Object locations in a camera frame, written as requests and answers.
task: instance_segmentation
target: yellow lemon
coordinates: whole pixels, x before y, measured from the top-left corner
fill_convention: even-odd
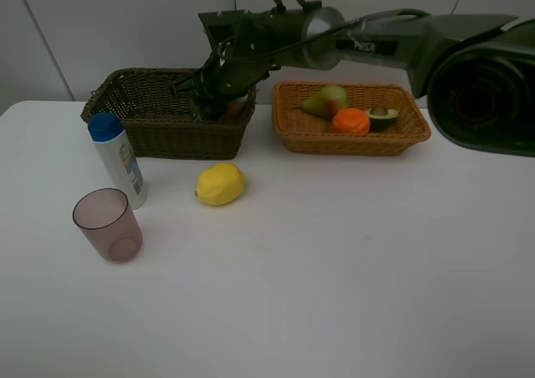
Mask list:
[[[197,179],[197,198],[208,205],[225,205],[240,196],[245,175],[232,163],[218,163]]]

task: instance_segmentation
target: orange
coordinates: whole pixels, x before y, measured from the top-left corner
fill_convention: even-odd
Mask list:
[[[369,133],[369,117],[360,109],[342,109],[333,118],[333,128],[337,133],[367,135]]]

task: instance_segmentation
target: pear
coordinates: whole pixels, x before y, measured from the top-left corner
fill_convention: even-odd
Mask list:
[[[338,85],[323,87],[301,105],[301,109],[305,112],[325,120],[332,120],[339,110],[346,108],[348,108],[348,94]]]

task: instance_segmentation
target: white bottle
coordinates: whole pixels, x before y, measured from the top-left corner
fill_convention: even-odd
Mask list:
[[[125,128],[112,113],[97,113],[88,123],[91,138],[115,185],[128,197],[132,209],[147,198],[147,186]]]

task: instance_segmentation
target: avocado half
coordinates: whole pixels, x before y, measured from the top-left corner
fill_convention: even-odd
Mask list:
[[[370,129],[372,131],[382,131],[388,126],[393,125],[400,113],[394,109],[388,109],[384,106],[378,105],[366,110],[369,117]]]

